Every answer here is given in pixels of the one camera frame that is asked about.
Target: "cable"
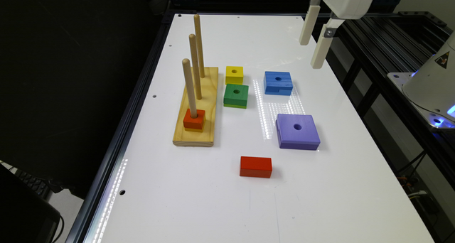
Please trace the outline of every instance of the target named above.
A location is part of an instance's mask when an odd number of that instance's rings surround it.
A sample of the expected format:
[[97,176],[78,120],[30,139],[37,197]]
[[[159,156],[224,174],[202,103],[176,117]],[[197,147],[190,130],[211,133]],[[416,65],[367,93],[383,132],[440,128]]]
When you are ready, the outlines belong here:
[[426,194],[428,194],[426,191],[424,191],[424,190],[419,190],[419,191],[416,192],[416,193],[408,194],[407,197],[411,198],[411,197],[414,197],[414,196],[426,195]]
[[445,243],[445,242],[450,238],[450,236],[452,236],[452,234],[453,234],[454,232],[455,232],[455,229],[454,229],[454,231],[453,231],[451,234],[449,234],[449,236],[447,236],[447,238],[446,238],[445,240],[442,241],[442,243]]
[[422,156],[422,158],[420,159],[420,161],[417,163],[417,165],[414,167],[414,170],[410,173],[410,175],[407,177],[408,180],[410,180],[412,178],[412,176],[414,175],[415,171],[417,170],[417,168],[419,167],[420,163],[424,160],[426,154],[424,154]]
[[412,161],[410,161],[408,164],[406,164],[406,166],[402,167],[401,169],[399,169],[397,171],[397,173],[399,174],[400,172],[403,172],[405,171],[407,168],[409,168],[410,166],[412,166],[412,164],[418,160],[420,157],[422,157],[422,155],[425,154],[425,151],[422,151],[419,155],[417,155],[417,157],[415,157]]
[[60,228],[60,233],[58,233],[57,237],[52,241],[52,243],[56,243],[58,238],[62,236],[63,228],[65,227],[65,220],[63,219],[62,215],[60,215],[60,219],[62,220],[62,227]]

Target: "green block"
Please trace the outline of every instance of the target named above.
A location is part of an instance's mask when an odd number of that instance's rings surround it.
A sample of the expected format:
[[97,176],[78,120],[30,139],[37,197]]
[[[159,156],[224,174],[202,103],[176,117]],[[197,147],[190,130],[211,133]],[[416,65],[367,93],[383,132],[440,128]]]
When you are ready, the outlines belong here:
[[233,104],[224,104],[225,107],[232,107],[232,108],[243,108],[246,109],[247,107],[244,107],[242,105],[233,105]]
[[227,84],[223,104],[227,107],[247,108],[248,86]]

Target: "blue block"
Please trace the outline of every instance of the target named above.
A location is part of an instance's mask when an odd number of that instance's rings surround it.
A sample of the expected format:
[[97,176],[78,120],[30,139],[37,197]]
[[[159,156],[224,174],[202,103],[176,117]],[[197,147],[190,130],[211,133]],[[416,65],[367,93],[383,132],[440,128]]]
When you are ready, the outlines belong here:
[[291,74],[289,72],[265,72],[264,90],[266,95],[291,95]]

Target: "metal frame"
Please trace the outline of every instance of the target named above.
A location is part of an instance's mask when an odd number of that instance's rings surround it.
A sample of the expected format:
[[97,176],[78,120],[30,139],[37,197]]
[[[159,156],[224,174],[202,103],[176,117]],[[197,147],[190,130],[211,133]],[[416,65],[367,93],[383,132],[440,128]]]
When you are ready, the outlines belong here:
[[[401,0],[373,0],[369,12],[393,12]],[[175,9],[197,9],[204,12],[306,13],[309,0],[172,0]],[[321,13],[330,9],[322,4]]]
[[[428,27],[426,24],[430,26],[432,22],[422,18],[422,29],[431,31],[422,35],[438,36],[439,44],[442,45],[449,37],[450,30],[438,26]],[[394,19],[397,16],[366,16],[358,21],[348,21],[338,29],[338,37],[355,58],[341,84],[345,91],[349,90],[362,68],[372,85],[356,108],[359,116],[364,117],[381,94],[455,189],[455,132],[435,131],[428,126],[386,76],[388,72],[415,72],[432,54],[393,23]],[[430,50],[433,47],[434,43],[427,45]]]
[[161,27],[156,35],[155,42],[151,48],[147,62],[142,69],[138,82],[128,105],[125,108],[122,119],[115,131],[111,144],[107,149],[106,155],[98,169],[97,175],[93,180],[87,197],[73,223],[66,242],[84,242],[90,225],[94,222],[93,218],[98,209],[98,204],[102,199],[105,188],[114,167],[122,160],[123,154],[128,146],[129,139],[134,130],[137,118],[140,114],[142,105],[146,97],[146,90],[149,88],[154,76],[156,66],[158,65],[161,50],[166,41],[167,33],[171,27],[173,14],[164,16]]

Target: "white robot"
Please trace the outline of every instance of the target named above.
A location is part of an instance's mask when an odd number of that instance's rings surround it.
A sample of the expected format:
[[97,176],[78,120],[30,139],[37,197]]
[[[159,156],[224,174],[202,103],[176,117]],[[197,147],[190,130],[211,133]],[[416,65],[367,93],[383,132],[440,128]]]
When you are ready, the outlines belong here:
[[[311,0],[300,44],[307,45],[319,14],[321,0]],[[336,29],[346,19],[359,19],[373,0],[323,0],[332,10],[331,18],[323,25],[311,59],[314,69],[322,67]],[[434,128],[455,129],[455,35],[415,73],[391,72],[392,80],[416,110]]]

